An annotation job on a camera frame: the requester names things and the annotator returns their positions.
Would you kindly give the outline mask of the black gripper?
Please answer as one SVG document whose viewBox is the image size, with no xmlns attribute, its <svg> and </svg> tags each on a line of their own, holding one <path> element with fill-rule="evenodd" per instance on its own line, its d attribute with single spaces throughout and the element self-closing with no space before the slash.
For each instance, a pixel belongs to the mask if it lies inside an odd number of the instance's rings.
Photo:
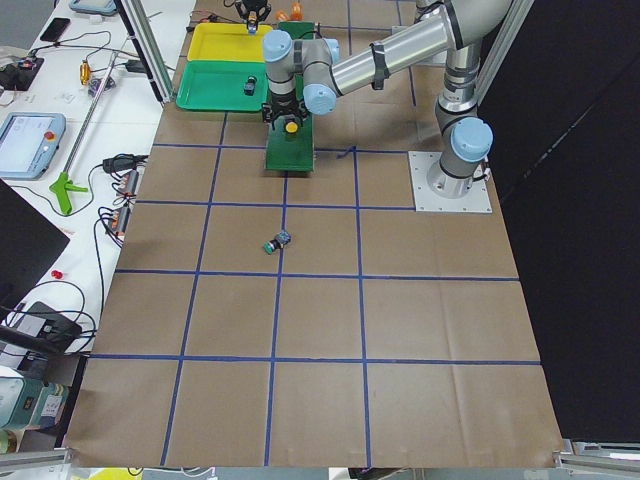
<svg viewBox="0 0 640 480">
<path fill-rule="evenodd" d="M 263 22 L 271 12 L 268 0 L 235 0 L 234 6 L 240 18 L 246 22 Z"/>
<path fill-rule="evenodd" d="M 310 112 L 303 100 L 296 97 L 271 97 L 261 107 L 262 121 L 274 125 L 276 120 L 285 115 L 295 115 L 303 123 L 309 117 Z"/>
</svg>

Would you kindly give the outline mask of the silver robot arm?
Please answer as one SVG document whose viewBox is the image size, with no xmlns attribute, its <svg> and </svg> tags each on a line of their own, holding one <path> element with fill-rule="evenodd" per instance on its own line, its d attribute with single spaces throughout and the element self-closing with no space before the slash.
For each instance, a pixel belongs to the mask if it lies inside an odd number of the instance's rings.
<svg viewBox="0 0 640 480">
<path fill-rule="evenodd" d="M 328 40 L 295 40 L 273 30 L 262 42 L 269 88 L 263 119 L 274 124 L 279 118 L 300 122 L 308 114 L 326 115 L 338 97 L 366 85 L 381 90 L 396 72 L 445 53 L 443 89 L 435 104 L 444 148 L 427 182 L 441 197 L 461 198 L 493 143 L 490 126 L 477 116 L 482 40 L 509 8 L 507 1 L 420 1 L 412 25 L 345 59 Z"/>
</svg>

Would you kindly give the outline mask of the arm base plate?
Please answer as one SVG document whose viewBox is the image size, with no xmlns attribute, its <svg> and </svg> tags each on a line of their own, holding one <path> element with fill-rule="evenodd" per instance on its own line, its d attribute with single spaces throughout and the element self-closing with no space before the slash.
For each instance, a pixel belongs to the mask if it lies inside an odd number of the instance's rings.
<svg viewBox="0 0 640 480">
<path fill-rule="evenodd" d="M 491 214 L 482 166 L 478 166 L 471 177 L 457 179 L 441 169 L 440 157 L 440 152 L 408 152 L 415 210 L 436 214 Z"/>
</svg>

